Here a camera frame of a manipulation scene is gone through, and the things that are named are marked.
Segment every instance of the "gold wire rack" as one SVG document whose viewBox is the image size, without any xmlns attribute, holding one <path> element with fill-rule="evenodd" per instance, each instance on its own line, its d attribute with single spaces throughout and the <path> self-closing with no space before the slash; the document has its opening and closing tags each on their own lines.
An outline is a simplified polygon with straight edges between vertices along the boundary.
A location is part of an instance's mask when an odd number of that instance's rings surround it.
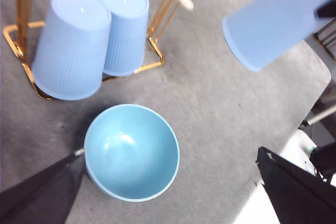
<svg viewBox="0 0 336 224">
<path fill-rule="evenodd" d="M 17 24 L 5 26 L 3 29 L 3 35 L 7 40 L 9 46 L 11 47 L 14 55 L 21 62 L 26 75 L 33 86 L 35 92 L 44 99 L 51 100 L 53 97 L 44 93 L 36 86 L 33 78 L 32 71 L 29 64 L 27 63 L 27 37 L 28 31 L 34 28 L 41 28 L 45 25 L 43 20 L 30 22 L 30 9 L 33 0 L 16 0 L 16 13 L 17 13 Z M 159 67 L 164 64 L 164 56 L 162 55 L 159 47 L 157 46 L 159 38 L 165 31 L 168 23 L 174 16 L 180 5 L 180 0 L 161 0 L 159 7 L 157 8 L 153 18 L 149 22 L 147 30 L 147 39 L 151 45 L 151 48 L 156 52 L 158 56 L 158 61 L 141 66 L 134 73 L 140 73 L 152 68 Z M 16 40 L 13 39 L 13 34 L 16 33 Z M 106 82 L 115 77 L 109 76 L 104 78 L 102 81 Z"/>
</svg>

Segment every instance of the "blue bowl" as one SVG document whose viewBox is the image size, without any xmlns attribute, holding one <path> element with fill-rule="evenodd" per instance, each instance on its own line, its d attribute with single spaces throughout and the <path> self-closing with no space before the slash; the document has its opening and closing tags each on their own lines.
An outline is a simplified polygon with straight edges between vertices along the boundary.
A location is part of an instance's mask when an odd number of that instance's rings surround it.
<svg viewBox="0 0 336 224">
<path fill-rule="evenodd" d="M 159 114 L 139 105 L 117 105 L 99 114 L 87 131 L 84 149 L 94 183 L 125 201 L 162 194 L 179 168 L 172 128 Z"/>
</svg>

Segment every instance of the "gray carpet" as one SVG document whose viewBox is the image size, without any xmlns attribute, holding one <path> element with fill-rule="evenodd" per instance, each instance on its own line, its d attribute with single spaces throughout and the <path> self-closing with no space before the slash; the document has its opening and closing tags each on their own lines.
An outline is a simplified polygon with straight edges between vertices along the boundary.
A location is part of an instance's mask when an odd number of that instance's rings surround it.
<svg viewBox="0 0 336 224">
<path fill-rule="evenodd" d="M 15 23 L 14 1 L 1 0 L 2 28 Z M 43 19 L 48 1 L 34 2 L 32 20 Z M 150 1 L 153 14 L 159 0 Z M 1 190 L 68 155 L 104 109 L 137 103 L 176 133 L 175 181 L 154 200 L 129 203 L 103 194 L 85 175 L 67 223 L 232 223 L 260 178 L 257 147 L 279 151 L 330 74 L 305 43 L 259 73 L 248 71 L 226 45 L 221 21 L 250 0 L 193 1 L 194 10 L 180 8 L 159 42 L 164 66 L 115 79 L 81 101 L 35 95 L 2 37 Z"/>
</svg>

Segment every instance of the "metal pole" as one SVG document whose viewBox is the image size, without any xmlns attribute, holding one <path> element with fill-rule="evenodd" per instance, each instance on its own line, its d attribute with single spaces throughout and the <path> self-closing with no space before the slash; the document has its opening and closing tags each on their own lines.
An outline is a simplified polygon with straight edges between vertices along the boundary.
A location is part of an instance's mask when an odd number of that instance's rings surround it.
<svg viewBox="0 0 336 224">
<path fill-rule="evenodd" d="M 310 119 L 304 120 L 304 122 L 302 123 L 301 127 L 305 127 L 308 125 L 313 125 L 319 121 L 321 121 L 322 119 L 326 118 L 327 116 L 333 114 L 336 112 L 336 103 L 334 105 L 332 105 L 331 107 L 327 108 L 326 110 L 312 116 Z"/>
</svg>

